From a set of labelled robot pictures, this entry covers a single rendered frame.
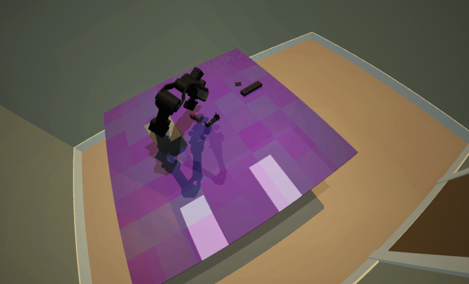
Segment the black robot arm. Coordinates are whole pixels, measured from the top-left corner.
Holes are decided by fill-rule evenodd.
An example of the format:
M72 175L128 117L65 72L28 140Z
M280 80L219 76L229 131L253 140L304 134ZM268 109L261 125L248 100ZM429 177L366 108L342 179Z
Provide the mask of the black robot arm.
M199 68L195 67L190 74L184 74L174 82L164 85L155 96L155 104L159 108L159 111L157 117L150 121L148 130L163 138L169 130L171 122L168 119L169 115L173 115L173 113L180 108L185 101L186 93L191 94L195 91L203 75L204 73ZM172 88L176 88L179 92L183 93L181 100L168 91ZM208 95L208 88L198 88L197 93L194 94L194 98L205 102Z

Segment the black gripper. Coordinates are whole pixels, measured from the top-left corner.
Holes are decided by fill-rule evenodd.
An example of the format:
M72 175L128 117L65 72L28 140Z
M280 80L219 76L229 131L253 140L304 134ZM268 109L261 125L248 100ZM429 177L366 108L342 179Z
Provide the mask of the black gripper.
M199 82L200 82L200 84L196 87L196 89L193 93L191 93L191 94L187 93L188 96L190 96L190 99L188 99L188 101L185 101L185 103L183 104L183 107L188 109L188 110L193 111L194 108L196 107L196 104L198 104L198 102L195 101L195 98L194 98L194 94L197 93L197 89L198 88L201 89L201 88L205 87L206 82L203 79L200 79Z

